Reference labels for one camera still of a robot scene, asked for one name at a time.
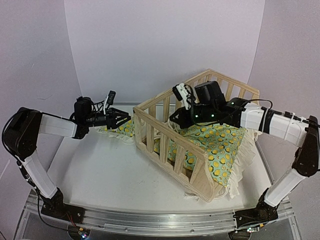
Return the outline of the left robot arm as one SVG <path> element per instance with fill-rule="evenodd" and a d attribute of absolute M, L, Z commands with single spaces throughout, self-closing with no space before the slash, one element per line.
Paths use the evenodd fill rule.
<path fill-rule="evenodd" d="M 24 179 L 35 190 L 43 206 L 39 213 L 48 217 L 80 224 L 85 209 L 66 204 L 62 191 L 42 166 L 37 142 L 40 134 L 83 139 L 93 127 L 116 130 L 131 120 L 128 112 L 112 107 L 111 96 L 97 108 L 89 97 L 80 96 L 74 103 L 70 118 L 21 107 L 5 124 L 1 133 L 4 148 L 15 159 Z"/>

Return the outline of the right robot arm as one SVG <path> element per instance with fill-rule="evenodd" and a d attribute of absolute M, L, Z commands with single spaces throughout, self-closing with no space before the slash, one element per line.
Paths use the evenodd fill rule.
<path fill-rule="evenodd" d="M 201 83 L 195 88 L 180 83 L 172 92 L 182 107 L 169 119 L 183 129 L 192 125 L 226 124 L 269 135 L 295 148 L 291 166 L 262 193 L 256 206 L 234 213 L 238 229 L 257 228 L 277 220 L 282 200 L 303 180 L 320 171 L 320 125 L 315 116 L 302 117 L 271 106 L 259 106 L 259 99 L 228 100 L 217 81 Z"/>

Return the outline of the lemon print bed cushion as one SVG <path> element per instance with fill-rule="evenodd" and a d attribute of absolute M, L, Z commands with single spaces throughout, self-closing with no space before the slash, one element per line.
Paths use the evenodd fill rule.
<path fill-rule="evenodd" d="M 240 194 L 239 182 L 243 171 L 253 162 L 256 155 L 253 147 L 261 132 L 228 124 L 193 125 L 182 129 L 169 120 L 165 125 L 208 153 L 210 175 L 225 188 L 216 199 L 227 194 L 233 199 Z"/>

